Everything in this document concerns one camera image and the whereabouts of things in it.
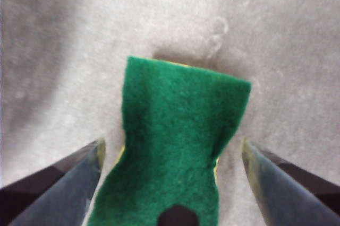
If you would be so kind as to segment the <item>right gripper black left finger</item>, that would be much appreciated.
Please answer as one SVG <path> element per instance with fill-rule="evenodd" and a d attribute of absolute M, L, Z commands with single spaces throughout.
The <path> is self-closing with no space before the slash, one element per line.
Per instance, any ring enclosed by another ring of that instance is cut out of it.
<path fill-rule="evenodd" d="M 1 225 L 82 225 L 105 153 L 100 138 L 1 188 Z"/>

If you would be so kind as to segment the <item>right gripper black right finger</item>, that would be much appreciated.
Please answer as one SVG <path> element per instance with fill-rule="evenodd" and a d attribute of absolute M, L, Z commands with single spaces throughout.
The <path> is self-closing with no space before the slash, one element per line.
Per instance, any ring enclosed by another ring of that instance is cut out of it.
<path fill-rule="evenodd" d="M 339 186 L 248 140 L 245 173 L 266 225 L 339 225 Z"/>

